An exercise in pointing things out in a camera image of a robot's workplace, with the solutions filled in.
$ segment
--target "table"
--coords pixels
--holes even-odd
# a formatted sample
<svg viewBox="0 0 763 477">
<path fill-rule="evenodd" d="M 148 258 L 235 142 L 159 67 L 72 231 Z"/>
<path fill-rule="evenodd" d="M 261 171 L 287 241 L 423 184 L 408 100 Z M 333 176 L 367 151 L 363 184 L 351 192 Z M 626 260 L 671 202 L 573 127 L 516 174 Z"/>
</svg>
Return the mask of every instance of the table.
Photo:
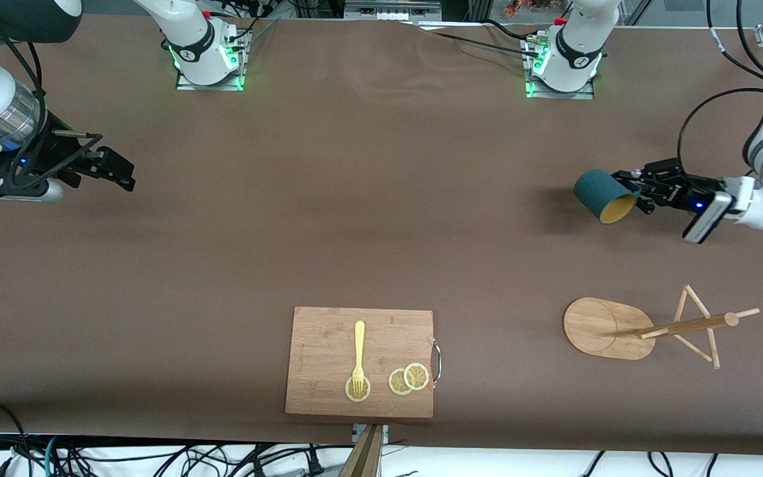
<svg viewBox="0 0 763 477">
<path fill-rule="evenodd" d="M 687 244 L 680 211 L 606 227 L 570 193 L 590 168 L 671 157 L 696 103 L 756 85 L 707 31 L 616 30 L 593 101 L 526 99 L 514 55 L 385 22 L 280 21 L 246 91 L 175 91 L 160 39 L 88 15 L 39 48 L 51 111 L 103 133 L 137 187 L 0 202 L 0 401 L 25 429 L 347 441 L 348 419 L 283 407 L 294 306 L 354 306 L 436 312 L 435 417 L 395 440 L 763 453 L 763 232 Z M 762 105 L 708 106 L 688 170 L 744 173 Z M 721 333 L 721 370 L 675 342 L 620 362 L 562 335 L 581 296 L 665 323 L 682 284 L 761 308 Z"/>
</svg>

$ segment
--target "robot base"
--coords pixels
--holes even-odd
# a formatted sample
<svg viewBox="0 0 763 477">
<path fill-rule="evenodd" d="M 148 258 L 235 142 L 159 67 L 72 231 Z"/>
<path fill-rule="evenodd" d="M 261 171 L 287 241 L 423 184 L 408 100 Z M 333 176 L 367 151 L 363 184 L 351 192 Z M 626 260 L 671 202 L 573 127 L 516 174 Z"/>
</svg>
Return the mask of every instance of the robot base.
<svg viewBox="0 0 763 477">
<path fill-rule="evenodd" d="M 236 52 L 229 55 L 231 60 L 235 60 L 240 64 L 236 70 L 229 73 L 222 81 L 215 82 L 212 85 L 197 85 L 185 78 L 182 75 L 176 64 L 176 69 L 179 70 L 178 78 L 176 78 L 176 89 L 179 91 L 243 91 L 243 87 L 246 84 L 246 67 L 249 63 L 249 49 L 252 43 L 252 31 L 246 31 L 239 38 L 236 43 L 232 45 L 237 48 Z"/>
<path fill-rule="evenodd" d="M 538 52 L 542 46 L 532 46 L 526 40 L 520 40 L 520 49 L 523 51 Z M 588 79 L 581 90 L 564 93 L 548 87 L 543 79 L 532 73 L 538 58 L 523 56 L 523 75 L 526 78 L 526 97 L 548 97 L 549 99 L 593 99 L 593 80 Z"/>
</svg>

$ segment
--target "cup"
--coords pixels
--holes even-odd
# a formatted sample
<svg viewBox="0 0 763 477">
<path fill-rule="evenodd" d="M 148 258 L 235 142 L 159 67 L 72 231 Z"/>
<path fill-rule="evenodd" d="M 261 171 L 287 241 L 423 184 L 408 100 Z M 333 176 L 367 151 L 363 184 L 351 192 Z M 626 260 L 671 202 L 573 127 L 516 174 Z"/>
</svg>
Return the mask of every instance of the cup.
<svg viewBox="0 0 763 477">
<path fill-rule="evenodd" d="M 602 169 L 591 169 L 582 174 L 573 193 L 602 223 L 615 223 L 626 217 L 635 205 L 632 191 Z"/>
</svg>

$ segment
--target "wooden base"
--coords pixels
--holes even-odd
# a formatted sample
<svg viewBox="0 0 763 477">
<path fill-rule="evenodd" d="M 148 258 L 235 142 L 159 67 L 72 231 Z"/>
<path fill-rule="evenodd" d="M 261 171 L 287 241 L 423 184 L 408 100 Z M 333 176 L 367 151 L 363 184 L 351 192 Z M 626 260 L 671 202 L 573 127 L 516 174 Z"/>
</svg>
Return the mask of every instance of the wooden base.
<svg viewBox="0 0 763 477">
<path fill-rule="evenodd" d="M 639 329 L 652 320 L 634 306 L 599 298 L 580 298 L 564 312 L 564 335 L 576 350 L 593 356 L 641 359 L 651 353 L 654 339 L 640 339 Z"/>
</svg>

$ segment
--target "dried lemon slice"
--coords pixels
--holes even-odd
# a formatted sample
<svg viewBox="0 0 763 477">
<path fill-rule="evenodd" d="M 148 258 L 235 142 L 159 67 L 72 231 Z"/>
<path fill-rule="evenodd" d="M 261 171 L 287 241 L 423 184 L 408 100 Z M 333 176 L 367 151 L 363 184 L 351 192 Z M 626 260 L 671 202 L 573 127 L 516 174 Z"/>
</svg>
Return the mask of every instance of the dried lemon slice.
<svg viewBox="0 0 763 477">
<path fill-rule="evenodd" d="M 346 380 L 346 386 L 343 388 L 343 390 L 346 392 L 346 398 L 351 399 L 351 401 L 355 401 L 355 402 L 364 401 L 364 399 L 366 399 L 367 396 L 370 395 L 370 380 L 367 380 L 367 377 L 364 376 L 363 392 L 358 395 L 354 395 L 352 394 L 352 377 L 349 376 L 349 378 Z"/>
<path fill-rule="evenodd" d="M 400 396 L 405 396 L 411 392 L 411 388 L 405 383 L 405 368 L 394 369 L 390 377 L 387 378 L 387 385 L 390 386 L 392 392 Z"/>
<path fill-rule="evenodd" d="M 416 392 L 429 384 L 429 370 L 418 362 L 412 362 L 405 367 L 405 384 Z"/>
</svg>

